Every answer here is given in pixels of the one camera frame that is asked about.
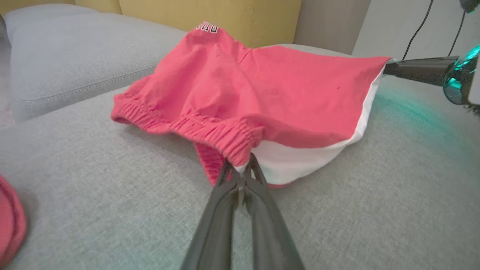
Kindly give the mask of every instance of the black cable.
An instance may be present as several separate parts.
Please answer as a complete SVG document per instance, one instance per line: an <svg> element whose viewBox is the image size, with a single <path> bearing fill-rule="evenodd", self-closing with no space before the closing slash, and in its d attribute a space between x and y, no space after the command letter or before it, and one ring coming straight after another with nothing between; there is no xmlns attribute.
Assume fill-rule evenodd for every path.
<svg viewBox="0 0 480 270"><path fill-rule="evenodd" d="M460 23L460 27L458 28L458 32L456 33L455 40L453 41L452 48L450 49L450 52L448 53L448 56L450 56L450 54L452 53L453 47L455 47L456 39L458 38L458 35L460 34L460 30L462 30L463 20L465 19L465 13L466 12L463 12L462 22Z"/></svg>
<svg viewBox="0 0 480 270"><path fill-rule="evenodd" d="M410 42L409 42L409 44L408 44L408 47L407 47L407 50L405 51L405 54L403 55L402 61L405 60L405 57L407 56L407 53L408 53L408 49L410 49L410 45L412 44L413 39L414 39L415 36L418 34L418 32L420 31L421 27L423 26L423 24L424 24L425 21L427 20L428 14L430 13L430 8L432 8L432 4L433 4L433 0L430 1L430 6L428 7L427 14L425 15L425 18L423 19L423 22L421 22L420 27L417 29L417 31L416 31L415 34L413 35L412 39L410 40Z"/></svg>

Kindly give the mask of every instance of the gray upholstery fabric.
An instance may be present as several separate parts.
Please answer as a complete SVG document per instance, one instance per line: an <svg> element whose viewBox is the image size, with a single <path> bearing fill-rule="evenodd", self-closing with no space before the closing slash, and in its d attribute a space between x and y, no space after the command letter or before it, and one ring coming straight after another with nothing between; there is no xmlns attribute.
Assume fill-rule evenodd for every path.
<svg viewBox="0 0 480 270"><path fill-rule="evenodd" d="M0 132L29 218L8 270L179 268L211 188L191 143L109 119L123 90ZM478 134L438 87L384 77L364 138L273 191L306 268L480 269ZM234 269L252 268L250 222L237 211Z"/></svg>
<svg viewBox="0 0 480 270"><path fill-rule="evenodd" d="M23 25L12 41L13 117L21 122L129 85L153 73L184 35L110 13Z"/></svg>
<svg viewBox="0 0 480 270"><path fill-rule="evenodd" d="M42 20L59 16L97 12L99 11L75 5L44 4L13 10L5 14L4 19L7 22L8 38L10 42L12 42L15 30L22 25L34 24Z"/></svg>

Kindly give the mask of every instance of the yellow cushion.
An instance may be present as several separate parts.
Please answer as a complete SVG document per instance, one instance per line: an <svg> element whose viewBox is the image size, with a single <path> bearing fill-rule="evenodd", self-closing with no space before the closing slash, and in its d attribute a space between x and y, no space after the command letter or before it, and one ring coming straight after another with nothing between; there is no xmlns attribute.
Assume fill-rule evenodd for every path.
<svg viewBox="0 0 480 270"><path fill-rule="evenodd" d="M75 4L75 0L0 0L0 14L40 4Z"/></svg>
<svg viewBox="0 0 480 270"><path fill-rule="evenodd" d="M101 12L121 14L119 0L75 0L75 4Z"/></svg>
<svg viewBox="0 0 480 270"><path fill-rule="evenodd" d="M208 21L247 47L292 43L301 0L120 0L127 16L184 31Z"/></svg>

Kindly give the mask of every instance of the sofa seat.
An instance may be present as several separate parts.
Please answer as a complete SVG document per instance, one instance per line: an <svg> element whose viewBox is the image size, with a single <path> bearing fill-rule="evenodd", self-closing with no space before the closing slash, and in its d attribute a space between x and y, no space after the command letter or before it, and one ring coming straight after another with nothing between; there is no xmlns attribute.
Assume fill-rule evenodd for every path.
<svg viewBox="0 0 480 270"><path fill-rule="evenodd" d="M0 132L29 223L8 270L179 269L212 187L191 142L110 119L125 90ZM478 134L440 88L384 77L363 139L272 191L306 269L479 269ZM233 269L252 268L251 233L243 208Z"/></svg>

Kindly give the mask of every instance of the pink fabric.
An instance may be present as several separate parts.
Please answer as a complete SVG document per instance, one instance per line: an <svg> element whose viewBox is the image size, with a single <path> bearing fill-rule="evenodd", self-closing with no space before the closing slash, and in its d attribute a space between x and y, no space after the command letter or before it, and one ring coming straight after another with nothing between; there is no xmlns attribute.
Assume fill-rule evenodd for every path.
<svg viewBox="0 0 480 270"><path fill-rule="evenodd" d="M319 148L352 137L370 84L388 60L250 49L203 23L154 74L115 96L111 117L193 141L214 184L224 157L240 167L261 140Z"/></svg>
<svg viewBox="0 0 480 270"><path fill-rule="evenodd" d="M11 262L26 230L22 204L13 188L0 176L0 269Z"/></svg>

